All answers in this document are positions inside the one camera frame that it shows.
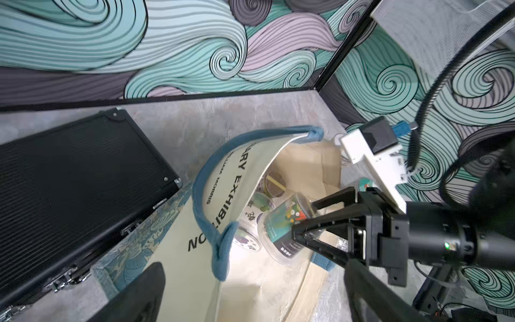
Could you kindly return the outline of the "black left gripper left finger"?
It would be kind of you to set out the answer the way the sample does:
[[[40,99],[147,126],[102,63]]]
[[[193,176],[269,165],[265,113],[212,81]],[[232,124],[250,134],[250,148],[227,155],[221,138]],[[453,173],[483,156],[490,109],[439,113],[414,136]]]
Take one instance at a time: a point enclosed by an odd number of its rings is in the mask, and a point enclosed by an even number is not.
[[[161,262],[154,262],[89,321],[157,321],[166,276]]]

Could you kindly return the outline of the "dark green label jar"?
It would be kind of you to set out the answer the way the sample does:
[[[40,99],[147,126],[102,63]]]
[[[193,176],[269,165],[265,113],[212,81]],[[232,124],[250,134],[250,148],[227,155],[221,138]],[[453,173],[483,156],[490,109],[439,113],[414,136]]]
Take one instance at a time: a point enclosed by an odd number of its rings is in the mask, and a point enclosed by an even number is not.
[[[282,265],[291,265],[304,249],[292,237],[292,227],[306,219],[320,217],[310,199],[294,193],[280,205],[257,219],[259,239],[269,255]]]

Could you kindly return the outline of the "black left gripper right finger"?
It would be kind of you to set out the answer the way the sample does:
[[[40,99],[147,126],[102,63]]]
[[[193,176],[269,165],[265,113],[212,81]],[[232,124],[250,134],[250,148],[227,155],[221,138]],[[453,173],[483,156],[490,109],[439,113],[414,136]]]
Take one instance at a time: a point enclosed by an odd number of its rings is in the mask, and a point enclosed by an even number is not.
[[[345,287],[353,321],[427,321],[357,260],[345,267]]]

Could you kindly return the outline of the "cream canvas tote bag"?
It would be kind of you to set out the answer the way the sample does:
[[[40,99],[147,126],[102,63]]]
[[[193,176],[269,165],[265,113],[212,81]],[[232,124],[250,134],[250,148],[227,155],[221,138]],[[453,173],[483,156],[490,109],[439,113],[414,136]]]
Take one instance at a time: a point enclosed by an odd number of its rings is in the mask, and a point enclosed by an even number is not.
[[[340,150],[317,126],[257,130],[222,145],[93,267],[109,300],[162,289],[158,321],[306,321],[327,271],[283,246],[306,209],[339,188]]]

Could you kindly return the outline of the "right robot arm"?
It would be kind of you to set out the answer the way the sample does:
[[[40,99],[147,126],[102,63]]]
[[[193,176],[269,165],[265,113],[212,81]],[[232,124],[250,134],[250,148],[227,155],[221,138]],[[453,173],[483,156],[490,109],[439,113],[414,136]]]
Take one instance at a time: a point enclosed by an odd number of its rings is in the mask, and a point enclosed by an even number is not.
[[[496,48],[514,4],[373,1],[322,94],[347,126],[342,210],[294,227],[296,245],[346,268],[352,317],[367,301],[384,321],[420,321],[390,290],[409,262],[456,272],[486,309],[450,302],[466,321],[514,315],[514,51]]]

